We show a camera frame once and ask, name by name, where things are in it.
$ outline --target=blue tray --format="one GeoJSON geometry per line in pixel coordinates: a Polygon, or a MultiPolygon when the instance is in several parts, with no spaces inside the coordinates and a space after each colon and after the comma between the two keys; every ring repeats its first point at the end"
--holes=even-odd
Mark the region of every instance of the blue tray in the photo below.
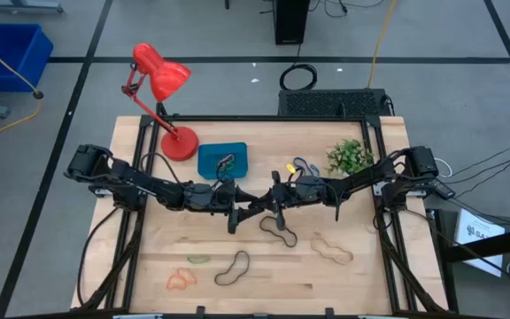
{"type": "Polygon", "coordinates": [[[234,155],[234,166],[225,172],[220,172],[220,178],[230,176],[243,178],[247,175],[247,144],[202,144],[198,148],[198,173],[207,180],[216,179],[216,168],[221,160],[229,154],[234,155]]]}

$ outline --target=black metal frame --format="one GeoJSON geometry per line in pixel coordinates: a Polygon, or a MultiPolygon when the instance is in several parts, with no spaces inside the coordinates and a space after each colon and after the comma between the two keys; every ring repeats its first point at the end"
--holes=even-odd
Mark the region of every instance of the black metal frame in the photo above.
{"type": "MultiPolygon", "coordinates": [[[[166,121],[302,121],[302,122],[318,122],[318,121],[332,121],[332,122],[354,122],[359,123],[361,126],[361,132],[363,137],[364,146],[367,147],[368,150],[372,151],[371,139],[369,136],[369,126],[374,129],[375,139],[377,142],[377,148],[379,151],[380,157],[386,156],[385,145],[383,141],[383,132],[381,128],[381,122],[378,116],[367,116],[361,118],[344,118],[344,117],[324,117],[324,118],[316,118],[316,117],[308,117],[308,116],[275,116],[275,115],[167,115],[162,104],[157,104],[157,114],[163,117],[166,121]]],[[[140,124],[139,124],[139,132],[137,134],[137,140],[135,145],[135,153],[133,159],[133,167],[138,167],[140,158],[143,152],[143,146],[145,143],[146,130],[149,126],[152,126],[151,132],[151,142],[149,145],[148,152],[154,152],[157,147],[158,141],[158,133],[159,133],[159,125],[155,121],[151,119],[149,115],[142,115],[140,124]]],[[[145,171],[147,173],[151,173],[153,166],[154,157],[149,157],[146,163],[145,171]]],[[[383,214],[380,210],[380,200],[377,200],[378,197],[373,192],[373,187],[371,188],[373,193],[373,199],[375,202],[375,211],[377,212],[377,222],[380,229],[384,229],[386,227],[385,220],[383,218],[383,214]]],[[[135,232],[138,234],[139,238],[142,235],[143,229],[143,221],[144,214],[146,210],[146,196],[143,196],[142,207],[137,210],[136,221],[135,221],[135,232]]],[[[116,245],[116,253],[114,255],[114,262],[120,260],[121,252],[123,252],[125,247],[125,242],[127,240],[128,227],[130,222],[130,215],[132,213],[124,212],[122,221],[120,224],[120,233],[118,235],[118,242],[116,245]]],[[[398,249],[398,255],[403,260],[406,266],[408,263],[406,261],[406,249],[405,242],[403,239],[402,229],[400,228],[400,220],[398,218],[398,214],[390,214],[390,218],[392,219],[393,225],[393,235],[395,245],[398,249]]],[[[384,240],[382,236],[382,232],[379,232],[379,239],[384,240]]],[[[57,314],[45,314],[45,315],[30,315],[30,316],[22,316],[22,319],[44,319],[44,318],[88,318],[88,319],[101,319],[101,318],[112,318],[113,315],[129,315],[129,308],[131,304],[131,297],[133,292],[133,285],[135,282],[135,272],[138,260],[139,253],[139,245],[140,240],[137,241],[137,248],[133,252],[132,256],[129,259],[128,267],[127,267],[127,278],[126,284],[123,292],[123,300],[121,307],[113,307],[113,303],[115,300],[115,294],[117,291],[117,278],[115,279],[115,283],[112,285],[110,290],[107,292],[105,298],[105,309],[75,309],[72,312],[67,313],[57,313],[57,314]]],[[[410,284],[407,281],[404,281],[405,293],[406,293],[406,301],[409,307],[408,310],[404,310],[400,308],[398,302],[398,293],[397,286],[394,276],[393,270],[393,260],[390,256],[383,250],[382,251],[383,258],[383,266],[385,275],[387,278],[387,289],[390,299],[390,307],[393,316],[405,316],[408,318],[466,318],[466,319],[476,319],[483,317],[476,316],[468,316],[468,315],[456,315],[454,313],[434,313],[434,312],[419,312],[416,309],[415,297],[413,294],[413,290],[411,289],[410,284]]],[[[444,288],[446,290],[446,297],[448,298],[449,308],[451,310],[457,311],[457,302],[455,301],[455,292],[450,292],[450,280],[446,277],[446,273],[444,272],[444,288]]],[[[324,316],[328,319],[333,318],[358,318],[357,315],[335,315],[333,308],[325,308],[324,315],[257,315],[253,314],[252,317],[265,317],[265,318],[277,318],[277,319],[290,319],[290,318],[323,318],[324,316]]],[[[208,315],[205,313],[205,307],[198,306],[197,312],[195,314],[162,314],[163,318],[166,319],[179,319],[179,318],[224,318],[224,319],[244,319],[245,317],[249,317],[250,315],[245,314],[225,314],[225,315],[208,315]]]]}
{"type": "MultiPolygon", "coordinates": [[[[443,211],[439,209],[433,209],[430,211],[434,215],[437,230],[447,235],[448,231],[444,221],[443,211]]],[[[437,245],[440,256],[440,266],[442,267],[441,270],[444,280],[444,289],[448,300],[448,308],[452,311],[458,312],[458,299],[455,292],[452,264],[458,261],[473,260],[474,256],[462,247],[451,245],[448,241],[439,237],[437,237],[437,245]]],[[[510,253],[510,232],[507,232],[504,235],[477,240],[464,244],[464,246],[482,257],[510,253]]]]}
{"type": "MultiPolygon", "coordinates": [[[[345,118],[345,117],[325,117],[325,118],[316,118],[316,117],[310,117],[310,116],[275,116],[275,115],[242,115],[242,116],[235,116],[235,115],[167,115],[166,111],[164,109],[164,106],[162,104],[157,105],[157,113],[163,117],[166,121],[309,121],[309,122],[316,122],[316,121],[337,121],[337,122],[354,122],[359,123],[361,126],[361,133],[364,141],[364,146],[372,151],[371,146],[371,139],[369,136],[368,131],[368,125],[371,125],[374,128],[375,131],[375,138],[377,143],[377,148],[380,157],[386,156],[385,151],[385,144],[383,141],[383,132],[381,129],[381,122],[379,120],[379,117],[353,117],[353,118],[345,118]]],[[[136,146],[135,146],[135,155],[133,158],[132,165],[134,167],[137,167],[139,164],[139,159],[141,157],[141,154],[143,152],[143,144],[144,144],[144,137],[146,133],[146,129],[151,123],[151,117],[148,115],[143,115],[141,117],[140,121],[140,127],[139,132],[137,134],[137,140],[136,140],[136,146]]],[[[158,124],[156,122],[153,122],[153,132],[151,136],[151,143],[149,147],[149,152],[154,152],[156,150],[156,145],[158,141],[158,124]]],[[[147,161],[147,168],[146,171],[148,173],[151,172],[152,165],[153,165],[154,157],[149,157],[149,160],[147,161]]],[[[375,211],[378,213],[377,222],[380,228],[384,229],[386,227],[385,220],[383,218],[383,213],[381,211],[380,200],[375,200],[375,193],[372,190],[372,195],[374,197],[375,202],[375,211]]],[[[137,212],[137,223],[135,225],[139,225],[139,227],[143,226],[143,220],[144,220],[144,213],[145,213],[146,203],[143,202],[143,207],[137,212]]],[[[127,233],[128,233],[128,227],[129,227],[129,220],[130,220],[130,212],[123,212],[121,224],[120,224],[120,234],[118,235],[118,242],[116,244],[116,250],[115,250],[115,257],[114,262],[118,261],[120,259],[121,252],[123,251],[123,247],[125,246],[126,239],[127,239],[127,233]]],[[[398,218],[398,214],[392,214],[390,218],[393,220],[393,229],[394,229],[394,238],[395,243],[398,248],[399,256],[405,261],[405,264],[408,265],[407,259],[406,259],[406,249],[405,249],[405,241],[402,234],[402,229],[400,228],[400,220],[398,218]]],[[[381,233],[379,233],[379,239],[383,240],[381,233]]],[[[134,255],[131,257],[131,260],[129,262],[128,268],[127,268],[127,277],[126,277],[126,285],[125,290],[123,293],[123,301],[122,301],[122,308],[129,309],[131,304],[131,296],[133,292],[133,283],[135,281],[135,272],[136,272],[136,266],[137,266],[137,256],[138,256],[138,248],[134,252],[134,255]]],[[[398,312],[400,309],[399,303],[398,303],[398,293],[397,293],[397,286],[395,282],[395,276],[392,266],[392,261],[389,257],[389,255],[383,251],[382,253],[383,257],[383,266],[385,270],[385,275],[387,279],[387,285],[388,285],[388,292],[389,292],[389,299],[390,299],[390,307],[391,311],[393,313],[398,312]]],[[[114,284],[110,291],[108,291],[105,306],[106,307],[113,307],[113,302],[115,299],[115,294],[117,291],[117,285],[114,284]]],[[[406,300],[407,305],[409,307],[409,310],[416,310],[416,302],[415,297],[413,294],[413,291],[410,287],[410,285],[405,282],[405,291],[406,291],[406,300]]]]}

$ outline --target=artificial plant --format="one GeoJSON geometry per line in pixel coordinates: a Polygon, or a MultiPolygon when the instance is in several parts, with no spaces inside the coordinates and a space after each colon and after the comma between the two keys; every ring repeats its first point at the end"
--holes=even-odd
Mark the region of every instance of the artificial plant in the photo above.
{"type": "Polygon", "coordinates": [[[358,141],[343,141],[342,144],[336,144],[332,152],[327,153],[328,174],[340,171],[351,175],[373,164],[373,154],[362,148],[358,141]]]}

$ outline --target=yellow cable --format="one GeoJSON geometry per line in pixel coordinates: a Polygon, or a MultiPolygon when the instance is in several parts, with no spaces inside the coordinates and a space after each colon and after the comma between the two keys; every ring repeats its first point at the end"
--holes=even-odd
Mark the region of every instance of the yellow cable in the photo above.
{"type": "MultiPolygon", "coordinates": [[[[29,87],[31,87],[31,89],[33,89],[33,92],[34,93],[38,93],[38,89],[36,89],[36,87],[31,84],[31,82],[29,82],[27,79],[25,79],[23,77],[23,75],[17,73],[17,71],[13,70],[12,67],[8,66],[3,60],[1,60],[0,58],[0,63],[5,66],[9,71],[13,72],[15,75],[17,75],[21,80],[23,80],[24,83],[26,83],[29,87]]],[[[41,100],[40,99],[37,99],[37,103],[36,103],[36,109],[35,111],[31,114],[31,115],[28,115],[27,117],[24,117],[18,121],[14,121],[13,123],[11,124],[7,124],[5,125],[4,127],[0,128],[0,132],[3,132],[5,131],[6,129],[8,128],[12,128],[14,127],[15,125],[17,124],[20,124],[21,122],[24,122],[24,121],[28,121],[28,120],[31,120],[32,118],[34,118],[38,113],[39,111],[41,110],[41,100]]]]}
{"type": "Polygon", "coordinates": [[[32,118],[34,118],[39,113],[39,110],[41,110],[41,100],[40,99],[36,100],[36,109],[35,109],[35,111],[31,115],[29,115],[27,117],[24,117],[24,118],[22,118],[20,120],[14,121],[11,124],[5,125],[4,127],[0,128],[0,132],[3,132],[3,131],[5,131],[8,128],[12,128],[12,127],[14,127],[17,124],[20,124],[21,122],[31,120],[32,118]]]}
{"type": "Polygon", "coordinates": [[[390,16],[393,14],[393,9],[395,8],[395,4],[397,0],[390,1],[389,12],[385,16],[385,21],[382,24],[381,34],[377,39],[377,44],[375,45],[375,53],[373,54],[373,62],[371,62],[371,71],[369,72],[369,81],[367,81],[367,87],[371,88],[371,83],[373,83],[373,74],[375,73],[375,61],[377,60],[377,53],[379,52],[379,47],[385,38],[385,34],[387,33],[387,27],[389,26],[390,16]]]}

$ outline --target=wooden table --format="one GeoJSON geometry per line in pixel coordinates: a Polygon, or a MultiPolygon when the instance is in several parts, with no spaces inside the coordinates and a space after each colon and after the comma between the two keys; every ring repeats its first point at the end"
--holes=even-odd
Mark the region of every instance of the wooden table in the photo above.
{"type": "MultiPolygon", "coordinates": [[[[140,117],[119,117],[110,149],[116,158],[131,162],[140,117]]],[[[201,144],[246,142],[249,153],[247,177],[236,180],[240,187],[257,196],[272,185],[271,171],[288,176],[285,164],[295,156],[304,157],[325,174],[326,151],[343,138],[362,140],[358,123],[350,122],[245,122],[191,121],[178,125],[193,128],[201,144]]],[[[376,150],[375,135],[371,139],[376,150]]],[[[405,124],[400,117],[382,118],[387,152],[407,147],[405,124]]],[[[197,157],[172,163],[182,181],[206,182],[197,173],[197,157]]],[[[172,180],[162,160],[156,159],[153,175],[172,180]]],[[[408,199],[410,209],[423,212],[422,201],[408,199]]],[[[112,200],[97,200],[91,228],[112,210],[112,200]]],[[[324,314],[333,307],[337,315],[391,313],[379,237],[372,226],[374,206],[370,189],[359,191],[342,204],[339,222],[334,208],[322,205],[292,208],[285,212],[298,244],[288,248],[280,238],[259,229],[260,214],[242,222],[235,235],[227,233],[227,218],[209,214],[170,212],[154,198],[147,202],[143,240],[135,275],[130,312],[194,313],[197,306],[216,313],[324,314]],[[341,266],[311,250],[310,241],[320,233],[330,243],[354,254],[341,266]],[[225,270],[239,250],[251,256],[249,272],[236,284],[218,286],[214,276],[225,270]],[[200,265],[187,261],[191,254],[209,254],[212,260],[200,265]],[[190,268],[198,284],[184,291],[166,289],[166,280],[177,268],[190,268]]],[[[121,213],[108,221],[94,236],[86,257],[82,295],[87,299],[112,266],[121,213]]],[[[400,215],[410,269],[423,287],[446,307],[444,287],[426,221],[412,214],[400,215]]],[[[402,280],[397,269],[399,303],[406,309],[402,280]]],[[[120,276],[115,305],[120,305],[125,284],[120,276]]]]}

